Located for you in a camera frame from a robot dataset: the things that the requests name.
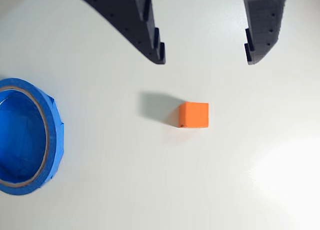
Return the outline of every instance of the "cardboard core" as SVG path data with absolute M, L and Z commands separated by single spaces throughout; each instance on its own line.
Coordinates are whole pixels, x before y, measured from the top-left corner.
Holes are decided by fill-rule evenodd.
M 16 86 L 0 88 L 0 184 L 21 187 L 42 171 L 48 124 L 37 100 Z

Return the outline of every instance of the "white surface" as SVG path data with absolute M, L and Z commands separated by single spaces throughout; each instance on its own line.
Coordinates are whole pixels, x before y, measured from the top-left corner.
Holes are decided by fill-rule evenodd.
M 287 0 L 255 66 L 243 0 L 152 0 L 164 66 L 81 0 L 0 1 L 1 77 L 55 97 L 65 123 L 57 175 L 0 192 L 0 229 L 320 229 L 319 0 Z M 209 102 L 210 127 L 143 117 L 145 93 Z

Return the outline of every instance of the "blue tape roll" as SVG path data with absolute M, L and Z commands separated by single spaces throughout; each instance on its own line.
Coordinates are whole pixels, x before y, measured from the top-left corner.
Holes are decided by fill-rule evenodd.
M 28 194 L 50 180 L 64 154 L 55 100 L 21 79 L 0 81 L 0 190 Z

